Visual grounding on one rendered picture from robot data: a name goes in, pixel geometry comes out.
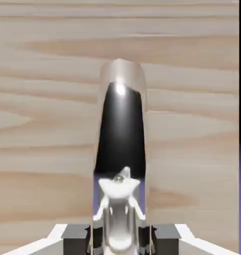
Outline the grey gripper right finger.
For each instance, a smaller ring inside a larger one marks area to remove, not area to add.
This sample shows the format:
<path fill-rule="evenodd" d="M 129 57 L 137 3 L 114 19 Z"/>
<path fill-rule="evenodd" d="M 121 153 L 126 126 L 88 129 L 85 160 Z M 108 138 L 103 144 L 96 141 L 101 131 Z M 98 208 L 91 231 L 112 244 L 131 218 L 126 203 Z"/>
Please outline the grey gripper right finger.
<path fill-rule="evenodd" d="M 195 237 L 186 224 L 161 224 L 151 227 L 151 255 L 237 255 L 237 253 Z"/>

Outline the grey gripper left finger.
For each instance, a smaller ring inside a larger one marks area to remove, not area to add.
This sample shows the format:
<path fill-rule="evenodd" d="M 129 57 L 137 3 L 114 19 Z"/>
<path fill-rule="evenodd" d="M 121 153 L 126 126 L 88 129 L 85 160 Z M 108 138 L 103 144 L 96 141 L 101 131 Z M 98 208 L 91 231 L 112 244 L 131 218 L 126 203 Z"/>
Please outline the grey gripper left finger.
<path fill-rule="evenodd" d="M 91 226 L 57 224 L 49 235 L 2 255 L 91 255 Z"/>

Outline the shiny curved metal handle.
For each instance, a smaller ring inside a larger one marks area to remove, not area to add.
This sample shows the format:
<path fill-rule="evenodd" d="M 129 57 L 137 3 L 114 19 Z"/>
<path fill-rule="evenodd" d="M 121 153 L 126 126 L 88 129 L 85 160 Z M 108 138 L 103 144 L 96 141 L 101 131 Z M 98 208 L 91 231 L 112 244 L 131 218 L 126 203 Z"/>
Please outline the shiny curved metal handle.
<path fill-rule="evenodd" d="M 93 255 L 151 255 L 146 221 L 146 80 L 116 59 L 100 71 L 93 171 Z"/>

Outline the light wood cabinet door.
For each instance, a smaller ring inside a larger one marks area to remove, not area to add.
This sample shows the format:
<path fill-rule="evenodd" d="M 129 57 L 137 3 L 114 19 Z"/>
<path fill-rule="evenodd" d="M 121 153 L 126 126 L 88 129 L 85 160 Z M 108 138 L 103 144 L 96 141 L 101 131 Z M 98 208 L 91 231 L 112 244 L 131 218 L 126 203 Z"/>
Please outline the light wood cabinet door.
<path fill-rule="evenodd" d="M 92 213 L 99 71 L 147 81 L 149 218 L 239 248 L 239 0 L 0 0 L 0 255 Z"/>

